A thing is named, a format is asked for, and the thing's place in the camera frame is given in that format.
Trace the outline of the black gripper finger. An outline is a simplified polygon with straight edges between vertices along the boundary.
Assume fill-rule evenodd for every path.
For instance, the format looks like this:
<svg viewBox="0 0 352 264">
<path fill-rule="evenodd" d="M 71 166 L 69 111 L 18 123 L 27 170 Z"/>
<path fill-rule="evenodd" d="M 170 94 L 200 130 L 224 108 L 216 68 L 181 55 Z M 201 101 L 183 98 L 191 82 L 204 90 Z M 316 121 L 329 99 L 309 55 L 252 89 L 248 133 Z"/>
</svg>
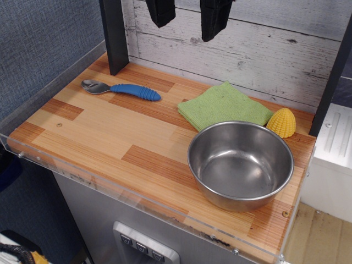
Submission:
<svg viewBox="0 0 352 264">
<path fill-rule="evenodd" d="M 211 41 L 226 28 L 232 0 L 201 0 L 201 31 L 203 42 Z"/>
<path fill-rule="evenodd" d="M 146 0 L 152 21 L 158 28 L 167 25 L 175 18 L 174 0 Z"/>
</svg>

